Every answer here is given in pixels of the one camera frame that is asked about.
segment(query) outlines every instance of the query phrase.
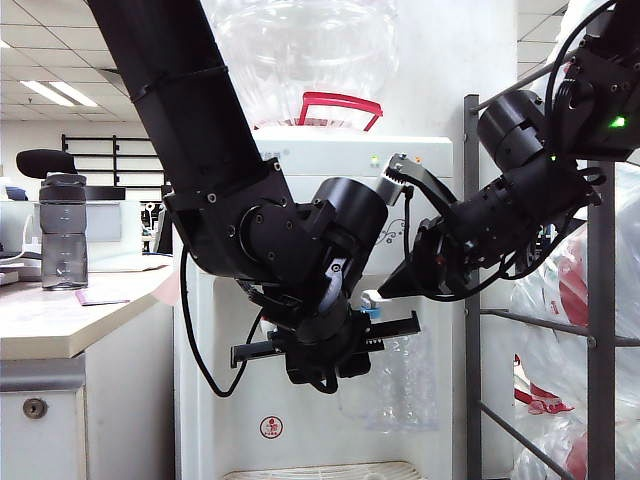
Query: fluorescent light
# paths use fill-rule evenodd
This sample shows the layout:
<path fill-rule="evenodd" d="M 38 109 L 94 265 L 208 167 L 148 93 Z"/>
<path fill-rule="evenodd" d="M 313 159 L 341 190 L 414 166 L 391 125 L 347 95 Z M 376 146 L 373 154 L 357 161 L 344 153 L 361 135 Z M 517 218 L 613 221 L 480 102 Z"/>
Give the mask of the fluorescent light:
<path fill-rule="evenodd" d="M 73 107 L 73 103 L 64 98 L 62 95 L 58 95 L 50 88 L 45 87 L 40 82 L 36 82 L 35 80 L 29 80 L 28 82 L 21 80 L 20 83 L 25 87 L 30 88 L 34 92 L 39 93 L 43 97 L 47 97 L 49 100 L 57 103 L 58 105 L 62 105 L 63 107 Z"/>
<path fill-rule="evenodd" d="M 77 91 L 75 88 L 73 88 L 68 83 L 64 83 L 64 82 L 49 82 L 49 85 L 54 86 L 55 88 L 60 90 L 65 95 L 70 96 L 71 98 L 73 98 L 74 100 L 77 100 L 78 102 L 80 102 L 82 105 L 84 105 L 86 107 L 97 107 L 98 106 L 98 104 L 96 102 L 91 100 L 84 93 L 81 93 L 81 92 Z"/>

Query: black cable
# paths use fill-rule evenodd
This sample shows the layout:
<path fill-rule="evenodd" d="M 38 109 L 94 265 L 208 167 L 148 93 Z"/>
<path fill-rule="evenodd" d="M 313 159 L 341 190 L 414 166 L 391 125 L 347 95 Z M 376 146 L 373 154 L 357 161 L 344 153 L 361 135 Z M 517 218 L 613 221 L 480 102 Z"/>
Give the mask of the black cable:
<path fill-rule="evenodd" d="M 404 198 L 404 233 L 403 233 L 403 246 L 404 246 L 404 263 L 407 267 L 407 271 L 409 273 L 409 276 L 411 277 L 414 286 L 416 287 L 416 289 L 418 289 L 420 291 L 421 295 L 424 295 L 425 297 L 427 297 L 430 300 L 434 300 L 436 302 L 457 302 L 459 300 L 464 300 L 465 298 L 471 297 L 473 295 L 475 295 L 476 293 L 480 293 L 482 290 L 484 290 L 485 288 L 487 288 L 489 285 L 491 285 L 493 282 L 495 282 L 496 280 L 499 280 L 501 278 L 503 278 L 502 276 L 506 273 L 506 271 L 511 268 L 511 266 L 515 263 L 516 261 L 516 255 L 512 255 L 512 257 L 505 262 L 505 257 L 502 257 L 502 259 L 500 260 L 500 267 L 498 268 L 498 270 L 491 275 L 489 278 L 487 278 L 485 281 L 479 283 L 476 287 L 471 288 L 469 290 L 467 290 L 464 293 L 460 293 L 457 295 L 436 295 L 430 292 L 427 292 L 425 289 L 422 288 L 422 286 L 420 285 L 420 282 L 418 281 L 418 277 L 415 274 L 415 271 L 413 269 L 413 264 L 411 263 L 411 252 L 409 250 L 409 226 L 410 226 L 410 203 L 411 203 L 411 198 L 413 197 L 413 187 L 407 187 L 403 190 L 403 193 L 405 195 Z"/>
<path fill-rule="evenodd" d="M 551 128 L 551 122 L 553 119 L 553 89 L 556 83 L 556 77 L 558 72 L 560 71 L 560 67 L 563 64 L 563 59 L 567 52 L 569 51 L 569 47 L 571 43 L 576 38 L 576 36 L 586 28 L 594 19 L 600 16 L 603 12 L 605 12 L 609 7 L 618 3 L 618 0 L 609 0 L 608 2 L 602 4 L 599 8 L 594 10 L 590 15 L 588 15 L 580 24 L 571 32 L 571 34 L 567 37 L 565 42 L 562 44 L 560 51 L 558 52 L 558 56 L 556 57 L 555 62 L 553 62 L 553 68 L 549 73 L 549 81 L 547 82 L 547 90 L 545 93 L 545 105 L 544 105 L 544 116 L 547 120 L 547 125 L 549 125 L 547 132 L 547 146 L 551 154 L 558 153 L 555 150 L 556 144 L 553 139 L 553 129 Z"/>
<path fill-rule="evenodd" d="M 200 355 L 200 350 L 198 349 L 198 344 L 196 342 L 196 337 L 193 333 L 193 322 L 191 321 L 191 312 L 189 311 L 189 299 L 188 299 L 188 291 L 187 291 L 187 258 L 189 256 L 189 251 L 182 247 L 182 256 L 180 258 L 180 297 L 182 300 L 182 313 L 184 315 L 184 324 L 187 330 L 187 338 L 189 339 L 189 346 L 191 347 L 191 351 L 193 352 L 193 357 L 204 375 L 204 378 L 207 380 L 207 383 L 213 390 L 217 396 L 221 398 L 230 397 L 233 391 L 238 386 L 242 375 L 244 374 L 245 369 L 247 368 L 247 361 L 243 361 L 240 366 L 240 370 L 238 371 L 236 378 L 233 379 L 229 390 L 222 390 L 216 381 L 213 379 L 213 376 L 207 369 L 207 366 Z M 262 317 L 262 311 L 258 313 L 256 319 L 253 321 L 253 325 L 251 326 L 251 330 L 249 331 L 249 335 L 247 336 L 247 340 L 245 343 L 251 343 L 253 340 L 253 335 L 256 333 L 256 329 L 258 328 L 258 324 L 260 323 L 260 318 Z"/>
<path fill-rule="evenodd" d="M 523 272 L 517 273 L 516 275 L 505 276 L 501 278 L 503 278 L 504 280 L 520 280 L 521 278 L 524 278 L 527 275 L 530 275 L 533 272 L 535 272 L 544 263 L 544 261 L 547 258 L 549 258 L 549 255 L 553 253 L 556 247 L 560 245 L 560 242 L 562 242 L 562 240 L 564 240 L 567 237 L 567 231 L 569 230 L 569 226 L 571 225 L 571 219 L 573 219 L 573 216 L 578 212 L 578 210 L 579 208 L 574 208 L 570 210 L 569 213 L 567 213 L 564 224 L 562 225 L 562 228 L 556 235 L 556 238 L 553 239 L 553 241 L 549 244 L 546 250 L 540 255 L 540 257 L 538 257 L 535 262 L 529 265 L 529 267 L 527 267 L 526 270 L 524 270 Z"/>

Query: white desk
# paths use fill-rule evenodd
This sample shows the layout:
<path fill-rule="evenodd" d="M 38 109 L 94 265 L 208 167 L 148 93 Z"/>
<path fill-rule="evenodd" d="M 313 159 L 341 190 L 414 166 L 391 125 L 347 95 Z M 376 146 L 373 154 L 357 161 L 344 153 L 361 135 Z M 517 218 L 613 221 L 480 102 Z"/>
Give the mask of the white desk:
<path fill-rule="evenodd" d="M 171 272 L 90 274 L 130 300 L 111 305 L 0 288 L 3 480 L 174 478 L 173 309 L 151 295 Z M 24 411 L 33 399 L 44 416 Z"/>

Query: metal shelf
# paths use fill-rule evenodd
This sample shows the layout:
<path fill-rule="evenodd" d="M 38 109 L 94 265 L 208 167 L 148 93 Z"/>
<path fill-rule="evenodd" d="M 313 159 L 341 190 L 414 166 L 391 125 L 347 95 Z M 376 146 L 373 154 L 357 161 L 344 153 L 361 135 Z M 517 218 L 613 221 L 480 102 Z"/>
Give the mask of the metal shelf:
<path fill-rule="evenodd" d="M 110 137 L 74 137 L 69 135 L 62 135 L 62 150 L 65 152 L 69 152 L 69 142 L 73 143 L 82 143 L 82 142 L 109 142 L 111 147 L 110 153 L 92 153 L 87 152 L 86 150 L 81 150 L 78 153 L 69 152 L 74 157 L 78 158 L 108 158 L 111 159 L 111 168 L 80 168 L 78 169 L 79 173 L 83 174 L 110 174 L 112 177 L 112 185 L 114 187 L 124 187 L 130 190 L 157 190 L 159 196 L 161 197 L 161 188 L 164 185 L 168 184 L 167 176 L 164 173 L 164 170 L 158 168 L 120 168 L 120 160 L 122 159 L 135 159 L 135 158 L 145 158 L 145 159 L 157 159 L 158 156 L 155 154 L 141 153 L 141 154 L 132 154 L 132 153 L 120 153 L 120 146 L 125 142 L 143 142 L 150 143 L 148 138 L 143 137 L 118 137 L 116 135 L 112 135 Z M 123 184 L 120 179 L 120 174 L 162 174 L 162 184 L 154 184 L 154 185 L 126 185 Z M 160 203 L 158 200 L 141 200 L 141 203 Z"/>
<path fill-rule="evenodd" d="M 533 81 L 531 76 L 513 88 Z M 478 114 L 484 102 L 478 95 L 464 99 L 464 191 L 465 199 L 479 190 Z M 481 317 L 495 315 L 550 328 L 587 339 L 587 402 L 588 402 L 588 458 L 589 478 L 604 480 L 615 478 L 615 351 L 622 347 L 640 347 L 640 339 L 619 337 L 615 334 L 615 165 L 597 164 L 607 176 L 607 182 L 598 187 L 602 203 L 589 207 L 588 289 L 589 326 L 558 324 L 527 317 L 501 309 L 481 309 L 480 295 L 465 300 L 465 345 L 467 386 L 467 477 L 482 480 L 482 415 L 500 425 L 525 448 L 556 472 L 561 478 L 575 480 L 549 456 L 521 435 L 513 426 L 493 412 L 482 401 L 481 382 Z"/>

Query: white plastic bag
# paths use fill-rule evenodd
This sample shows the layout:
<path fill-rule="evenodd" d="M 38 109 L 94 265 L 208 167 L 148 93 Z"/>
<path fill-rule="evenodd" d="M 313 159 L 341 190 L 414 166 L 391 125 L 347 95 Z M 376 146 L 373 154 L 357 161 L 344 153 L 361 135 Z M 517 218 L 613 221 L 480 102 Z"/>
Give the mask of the white plastic bag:
<path fill-rule="evenodd" d="M 575 480 L 587 479 L 587 431 L 575 416 L 554 417 L 547 431 L 533 443 L 549 455 Z M 627 421 L 616 425 L 617 480 L 640 478 L 640 422 Z M 516 459 L 511 480 L 560 480 L 560 477 L 533 453 L 524 450 Z"/>
<path fill-rule="evenodd" d="M 616 179 L 616 333 L 640 338 L 640 168 L 618 165 Z M 563 324 L 587 325 L 586 241 L 587 226 L 583 225 L 536 272 L 517 281 L 510 310 Z M 584 417 L 586 340 L 523 324 L 513 328 L 516 353 L 527 377 Z M 640 349 L 619 349 L 616 364 L 617 418 L 640 418 Z"/>

